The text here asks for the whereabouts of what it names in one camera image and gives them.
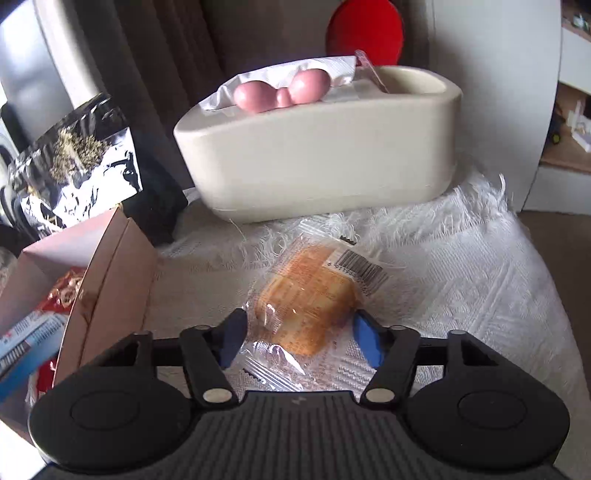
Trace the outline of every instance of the barcode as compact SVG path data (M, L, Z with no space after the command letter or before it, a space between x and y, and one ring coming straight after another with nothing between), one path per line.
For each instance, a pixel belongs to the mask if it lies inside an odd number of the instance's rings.
M371 263L352 250L346 250L335 262L335 267L342 268L355 276L367 295L374 293L388 279L388 274L382 267Z

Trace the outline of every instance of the pink box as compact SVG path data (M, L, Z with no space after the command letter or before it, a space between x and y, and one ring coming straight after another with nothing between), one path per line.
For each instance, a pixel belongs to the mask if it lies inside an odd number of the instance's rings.
M87 268L66 325L54 383L126 335L142 330L156 250L132 219L112 209L22 251L0 295L0 333L32 311L70 267ZM23 385L0 420L30 442Z

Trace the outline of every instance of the tissue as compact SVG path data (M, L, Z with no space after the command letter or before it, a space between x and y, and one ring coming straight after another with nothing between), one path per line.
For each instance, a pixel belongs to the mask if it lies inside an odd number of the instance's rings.
M305 59L272 65L252 72L240 73L221 85L215 93L199 102L201 110L215 111L235 105L233 95L238 85L251 80L267 82L276 89L288 87L296 73L308 69L323 69L328 72L331 89L341 87L352 82L355 76L354 55L345 57L324 57L320 59Z

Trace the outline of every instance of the red round object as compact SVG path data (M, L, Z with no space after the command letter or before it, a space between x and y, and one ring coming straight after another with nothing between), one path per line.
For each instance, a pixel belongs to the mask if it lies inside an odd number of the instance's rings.
M403 44L402 19L389 0L346 0L326 30L328 55L363 50L374 65L398 64Z

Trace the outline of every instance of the transparent bag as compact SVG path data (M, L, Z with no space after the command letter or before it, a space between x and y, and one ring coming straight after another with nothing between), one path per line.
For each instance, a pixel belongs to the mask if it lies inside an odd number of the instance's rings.
M387 278L345 241L302 233L251 289L242 366L273 390L330 388L353 313Z

